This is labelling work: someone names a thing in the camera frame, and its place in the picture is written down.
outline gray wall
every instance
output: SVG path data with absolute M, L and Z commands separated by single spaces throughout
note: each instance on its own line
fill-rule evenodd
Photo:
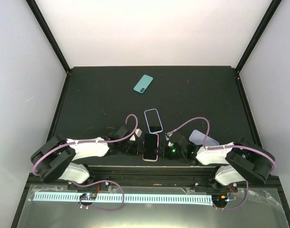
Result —
M 262 144 L 290 204 L 290 0 L 280 4 L 241 72 Z
M 0 0 L 0 228 L 10 227 L 65 72 L 24 0 Z

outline pink phone case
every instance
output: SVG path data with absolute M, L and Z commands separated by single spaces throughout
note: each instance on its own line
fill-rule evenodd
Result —
M 156 135 L 158 136 L 158 143 L 157 143 L 157 147 L 159 147 L 159 135 L 158 135 L 158 134 L 156 134 Z M 142 158 L 143 158 L 143 160 L 144 160 L 144 161 L 146 161 L 146 162 L 155 162 L 155 161 L 157 161 L 157 160 L 158 160 L 158 155 L 156 156 L 156 159 L 155 159 L 155 160 L 144 159 L 144 154 L 143 154 Z

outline black frame post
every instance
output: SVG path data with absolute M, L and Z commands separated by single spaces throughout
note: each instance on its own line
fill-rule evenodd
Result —
M 36 4 L 35 0 L 26 0 L 26 2 L 28 3 L 30 9 L 32 10 L 32 12 L 33 12 L 37 22 L 39 23 L 41 29 L 45 33 L 50 45 L 52 46 L 55 54 L 57 55 L 60 63 L 62 64 L 65 72 L 68 74 L 70 72 L 70 67 L 69 67 L 63 53 L 61 52 L 56 40 L 54 39 L 54 36 L 53 36 L 48 24 L 46 23 L 44 16 L 41 14 L 38 5 Z
M 253 37 L 251 38 L 246 50 L 244 51 L 244 54 L 242 55 L 238 65 L 236 67 L 236 71 L 238 73 L 241 72 L 244 64 L 246 63 L 246 61 L 250 57 L 251 52 L 253 51 L 254 47 L 256 46 L 258 40 L 260 39 L 260 37 L 263 34 L 267 25 L 269 24 L 271 18 L 273 17 L 273 15 L 274 15 L 276 9 L 278 8 L 278 6 L 280 5 L 280 3 L 281 3 L 281 0 L 272 0 L 272 2 L 270 3 L 267 11 L 265 12 L 259 26 L 257 27 Z

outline black metal frame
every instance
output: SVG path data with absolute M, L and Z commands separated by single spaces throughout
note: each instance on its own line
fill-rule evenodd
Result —
M 45 33 L 49 43 L 51 44 L 53 50 L 55 51 L 58 59 L 60 60 L 64 70 L 67 73 L 67 77 L 61 92 L 61 96 L 57 105 L 57 109 L 51 124 L 51 128 L 48 134 L 49 140 L 55 131 L 58 117 L 60 114 L 60 110 L 66 95 L 66 91 L 68 88 L 68 84 L 71 78 L 71 69 L 69 65 L 67 64 L 65 57 L 63 56 L 56 40 L 53 37 L 53 34 L 51 30 L 49 29 L 43 15 L 41 14 L 38 5 L 36 4 L 35 0 L 26 0 L 28 3 L 30 9 L 32 10 L 36 20 L 38 21 L 39 25 L 41 26 L 43 32 Z M 241 57 L 235 71 L 235 80 L 236 84 L 240 93 L 240 97 L 242 100 L 242 104 L 245 110 L 245 114 L 249 123 L 249 127 L 251 130 L 251 134 L 253 137 L 254 142 L 261 146 L 260 138 L 256 129 L 256 125 L 253 119 L 253 116 L 251 114 L 250 106 L 247 101 L 247 97 L 240 79 L 239 73 L 241 72 L 244 64 L 246 63 L 247 59 L 249 58 L 251 52 L 253 51 L 254 47 L 256 46 L 258 40 L 260 39 L 261 35 L 263 34 L 265 28 L 267 27 L 270 19 L 272 18 L 273 14 L 275 13 L 277 7 L 281 3 L 281 0 L 272 0 L 270 3 L 270 6 L 268 7 L 266 13 L 264 14 L 259 26 L 257 27 L 252 39 L 250 40 L 243 56 Z M 201 168 L 180 168 L 179 171 L 176 171 L 176 168 L 130 168 L 130 167 L 92 167 L 91 168 L 94 172 L 94 174 L 100 174 L 100 175 L 109 175 L 111 180 L 117 181 L 121 185 L 138 185 L 138 186 L 151 186 L 153 185 L 153 182 L 161 182 L 163 186 L 173 186 L 174 184 L 177 185 L 177 187 L 190 187 L 194 185 L 193 178 L 196 176 L 206 176 L 210 175 L 213 168 L 209 167 L 201 167 Z M 35 177 L 32 173 L 30 173 L 29 178 L 27 180 L 25 189 L 23 190 L 22 197 L 20 199 L 13 223 L 12 228 L 17 227 L 20 215 L 22 213 L 22 209 L 30 188 L 30 185 L 37 184 L 42 185 L 43 182 L 39 179 L 39 177 Z M 57 185 L 68 185 L 66 181 L 57 181 L 55 182 Z M 250 186 L 251 188 L 262 188 L 262 186 Z M 286 200 L 283 188 L 281 186 L 281 182 L 278 177 L 276 176 L 270 176 L 264 185 L 265 188 L 276 188 L 278 191 L 278 194 L 280 196 L 280 200 L 282 203 L 282 206 L 285 211 L 285 215 L 288 221 L 288 224 L 290 226 L 290 208 L 288 205 L 288 202 Z

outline white backdrop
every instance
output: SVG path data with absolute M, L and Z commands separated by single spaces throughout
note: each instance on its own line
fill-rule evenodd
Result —
M 70 67 L 236 67 L 271 0 L 37 0 Z

